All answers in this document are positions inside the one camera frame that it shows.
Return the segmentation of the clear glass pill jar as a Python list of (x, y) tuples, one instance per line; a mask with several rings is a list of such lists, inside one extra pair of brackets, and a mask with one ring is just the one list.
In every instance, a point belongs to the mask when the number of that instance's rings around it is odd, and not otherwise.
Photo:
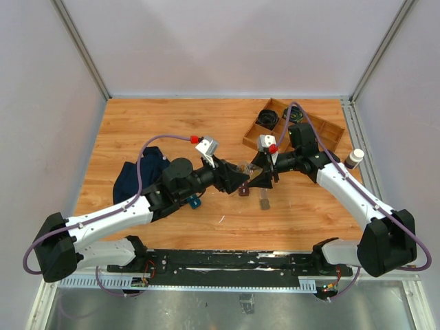
[(249, 162), (247, 162), (247, 161), (242, 161), (242, 162), (240, 162), (239, 164), (237, 164), (237, 167), (239, 168), (239, 170), (240, 170), (240, 173), (244, 173), (244, 174), (246, 174), (246, 175), (248, 175), (247, 174), (247, 169), (249, 168), (249, 167), (254, 167), (255, 165), (253, 165), (253, 164), (251, 164), (251, 163), (249, 163)]

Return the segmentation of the grey pill box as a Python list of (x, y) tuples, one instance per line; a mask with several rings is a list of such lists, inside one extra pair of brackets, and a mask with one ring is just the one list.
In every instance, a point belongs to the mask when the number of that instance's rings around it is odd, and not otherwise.
[(269, 210), (270, 209), (270, 201), (268, 191), (265, 188), (260, 189), (260, 207), (261, 210)]

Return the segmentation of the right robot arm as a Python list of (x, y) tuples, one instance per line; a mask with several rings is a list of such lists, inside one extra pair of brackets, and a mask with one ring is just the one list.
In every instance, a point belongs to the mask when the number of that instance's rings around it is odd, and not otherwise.
[(248, 185), (272, 188), (281, 173), (300, 172), (330, 192), (362, 230), (359, 241), (330, 238), (315, 244), (313, 270), (326, 275), (336, 265), (350, 265), (379, 277), (413, 262), (417, 258), (415, 220), (409, 211), (397, 211), (380, 201), (333, 153), (320, 150), (310, 124), (292, 125), (288, 132), (293, 149), (284, 153), (279, 151), (273, 135), (259, 135), (258, 153), (252, 164), (262, 171)]

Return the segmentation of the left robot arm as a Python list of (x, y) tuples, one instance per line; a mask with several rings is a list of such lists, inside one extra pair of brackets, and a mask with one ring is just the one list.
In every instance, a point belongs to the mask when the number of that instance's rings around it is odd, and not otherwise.
[(84, 265), (87, 247), (110, 234), (163, 219), (179, 210), (187, 198), (210, 186), (231, 194), (249, 178), (243, 165), (216, 159), (194, 169), (190, 160), (181, 157), (139, 196), (83, 216), (65, 219), (59, 212), (51, 214), (34, 240), (43, 279), (53, 283), (74, 273)]

